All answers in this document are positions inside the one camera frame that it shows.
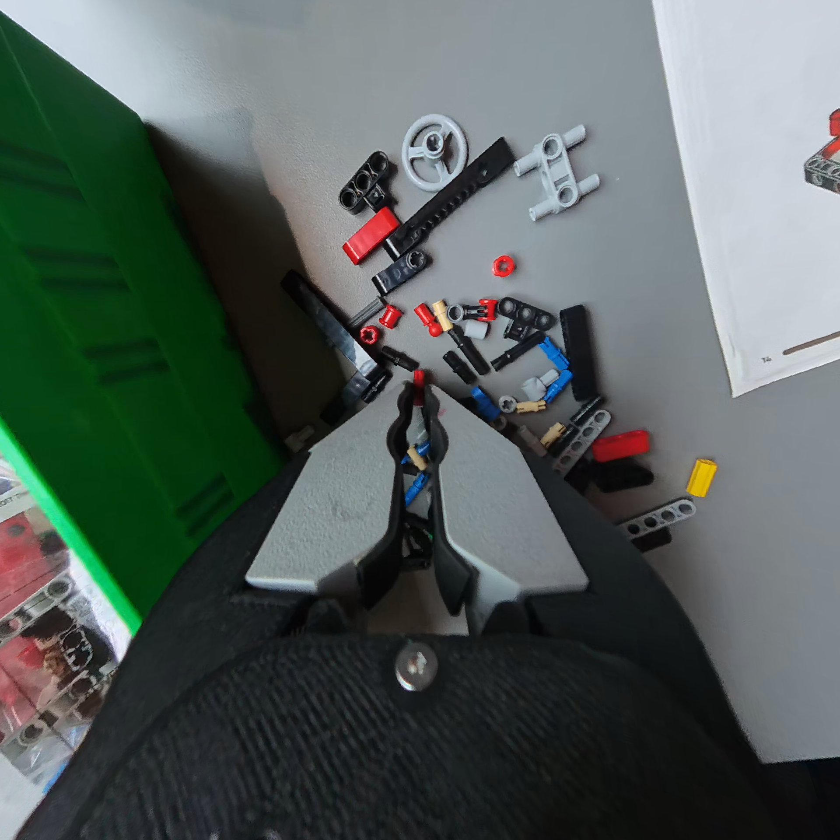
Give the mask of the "black curved lego piece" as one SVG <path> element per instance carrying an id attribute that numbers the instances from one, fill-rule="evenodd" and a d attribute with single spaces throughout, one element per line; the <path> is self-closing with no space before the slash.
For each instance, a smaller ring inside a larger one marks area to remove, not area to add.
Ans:
<path id="1" fill-rule="evenodd" d="M 655 481 L 655 474 L 630 458 L 591 463 L 591 480 L 601 493 L 648 487 Z"/>

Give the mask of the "glossy black lego panel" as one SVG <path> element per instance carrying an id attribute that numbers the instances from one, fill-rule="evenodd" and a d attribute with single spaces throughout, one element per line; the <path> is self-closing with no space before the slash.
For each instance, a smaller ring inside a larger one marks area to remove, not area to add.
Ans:
<path id="1" fill-rule="evenodd" d="M 344 404 L 371 403 L 383 391 L 392 374 L 344 327 L 331 306 L 303 275 L 291 269 L 280 286 L 324 339 L 353 366 L 354 375 L 341 392 Z"/>

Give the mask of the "dark red lego piece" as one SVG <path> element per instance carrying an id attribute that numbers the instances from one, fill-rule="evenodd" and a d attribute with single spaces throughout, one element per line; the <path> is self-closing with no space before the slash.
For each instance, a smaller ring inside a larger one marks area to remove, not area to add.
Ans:
<path id="1" fill-rule="evenodd" d="M 591 444 L 592 457 L 601 464 L 645 455 L 649 450 L 650 434 L 645 429 L 606 437 L 601 435 Z"/>

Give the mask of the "clear plastic bag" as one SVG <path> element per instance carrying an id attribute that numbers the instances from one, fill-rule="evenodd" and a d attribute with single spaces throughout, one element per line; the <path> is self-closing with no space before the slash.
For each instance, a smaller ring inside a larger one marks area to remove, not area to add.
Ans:
<path id="1" fill-rule="evenodd" d="M 40 792 L 87 736 L 130 640 L 124 621 L 2 458 L 2 758 Z"/>

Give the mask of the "red curved lego panel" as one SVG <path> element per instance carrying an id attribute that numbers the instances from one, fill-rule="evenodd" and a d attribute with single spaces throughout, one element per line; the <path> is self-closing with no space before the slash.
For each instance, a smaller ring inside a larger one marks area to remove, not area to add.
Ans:
<path id="1" fill-rule="evenodd" d="M 384 206 L 343 243 L 344 254 L 354 266 L 358 266 L 379 248 L 400 227 L 400 224 L 400 220 L 391 208 Z"/>

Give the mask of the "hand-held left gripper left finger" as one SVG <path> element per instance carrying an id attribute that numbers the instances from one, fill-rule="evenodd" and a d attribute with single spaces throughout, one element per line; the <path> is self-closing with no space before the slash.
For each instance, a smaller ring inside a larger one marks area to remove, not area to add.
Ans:
<path id="1" fill-rule="evenodd" d="M 259 589 L 372 607 L 402 564 L 407 383 L 308 451 L 246 573 Z"/>

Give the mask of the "long black lego gear rack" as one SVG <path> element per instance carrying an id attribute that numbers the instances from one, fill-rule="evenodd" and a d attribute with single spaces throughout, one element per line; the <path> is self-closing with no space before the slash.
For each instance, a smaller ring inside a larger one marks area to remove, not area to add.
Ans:
<path id="1" fill-rule="evenodd" d="M 501 136 L 385 239 L 386 253 L 397 261 L 419 246 L 458 207 L 509 170 L 514 161 L 508 140 Z"/>

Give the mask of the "lego instruction booklet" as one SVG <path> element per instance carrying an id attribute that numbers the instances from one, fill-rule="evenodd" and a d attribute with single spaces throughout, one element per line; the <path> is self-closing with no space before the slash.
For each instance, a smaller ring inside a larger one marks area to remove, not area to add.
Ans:
<path id="1" fill-rule="evenodd" d="M 653 7 L 731 394 L 838 361 L 839 3 Z"/>

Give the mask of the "green plastic bin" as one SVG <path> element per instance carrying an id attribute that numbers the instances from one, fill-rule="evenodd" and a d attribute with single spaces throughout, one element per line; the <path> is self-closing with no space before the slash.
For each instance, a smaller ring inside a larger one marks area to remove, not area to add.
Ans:
<path id="1" fill-rule="evenodd" d="M 286 453 L 140 117 L 1 29 L 2 450 L 134 633 Z"/>

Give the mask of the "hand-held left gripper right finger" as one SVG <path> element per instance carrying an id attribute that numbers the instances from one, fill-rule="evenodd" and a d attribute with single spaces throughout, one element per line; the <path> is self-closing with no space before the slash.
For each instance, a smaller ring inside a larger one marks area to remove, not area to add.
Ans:
<path id="1" fill-rule="evenodd" d="M 587 574 L 520 448 L 435 385 L 425 421 L 433 566 L 448 613 L 584 592 Z"/>

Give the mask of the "grey lego steering wheel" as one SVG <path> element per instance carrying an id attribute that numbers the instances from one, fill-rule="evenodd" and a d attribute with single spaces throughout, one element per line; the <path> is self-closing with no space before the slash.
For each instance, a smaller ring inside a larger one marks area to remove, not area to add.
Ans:
<path id="1" fill-rule="evenodd" d="M 425 193 L 438 193 L 466 168 L 467 138 L 460 125 L 441 113 L 415 120 L 402 142 L 401 160 L 409 180 Z"/>

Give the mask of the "pile of loose lego parts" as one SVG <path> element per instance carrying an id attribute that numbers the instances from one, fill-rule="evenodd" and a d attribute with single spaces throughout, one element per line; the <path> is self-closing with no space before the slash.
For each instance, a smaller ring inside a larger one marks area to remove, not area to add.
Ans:
<path id="1" fill-rule="evenodd" d="M 374 152 L 342 187 L 340 204 L 352 213 L 358 212 L 362 205 L 368 206 L 374 214 L 385 206 L 390 207 L 390 195 L 383 186 L 390 170 L 387 154 L 380 150 Z M 341 320 L 333 311 L 344 327 L 386 369 L 388 364 L 411 373 L 418 368 L 414 359 L 381 345 L 381 332 L 382 329 L 393 329 L 402 316 L 390 303 L 389 296 L 428 266 L 427 254 L 421 247 L 425 240 L 373 276 L 378 297 L 356 320 Z M 329 301 L 322 298 L 333 310 Z M 490 371 L 500 372 L 531 350 L 539 349 L 550 363 L 549 378 L 537 377 L 528 381 L 522 387 L 528 393 L 526 401 L 510 402 L 505 398 L 496 406 L 476 386 L 471 392 L 472 402 L 480 415 L 495 423 L 505 412 L 542 411 L 570 386 L 581 410 L 568 426 L 552 426 L 549 435 L 539 443 L 557 456 L 555 468 L 580 491 L 593 483 L 591 446 L 602 435 L 606 423 L 603 416 L 608 412 L 596 385 L 590 322 L 584 306 L 554 314 L 525 301 L 503 297 L 482 298 L 472 307 L 448 307 L 443 301 L 437 301 L 432 307 L 423 304 L 415 308 L 415 313 L 430 335 L 436 337 L 445 333 L 455 342 L 458 351 L 447 351 L 443 359 L 468 385 L 474 384 L 478 376 L 488 375 Z M 340 393 L 323 410 L 322 420 L 335 425 L 352 406 L 344 404 Z"/>

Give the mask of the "grey H-shaped lego connector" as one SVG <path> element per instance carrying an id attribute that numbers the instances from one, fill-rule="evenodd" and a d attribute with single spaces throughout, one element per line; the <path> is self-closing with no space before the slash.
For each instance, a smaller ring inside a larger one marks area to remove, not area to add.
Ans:
<path id="1" fill-rule="evenodd" d="M 517 177 L 532 171 L 539 172 L 544 197 L 540 203 L 528 210 L 533 222 L 556 215 L 577 204 L 585 195 L 600 187 L 598 174 L 592 174 L 578 180 L 570 160 L 570 149 L 582 143 L 586 138 L 583 124 L 573 127 L 565 133 L 550 133 L 537 143 L 530 153 L 522 156 L 513 164 Z"/>

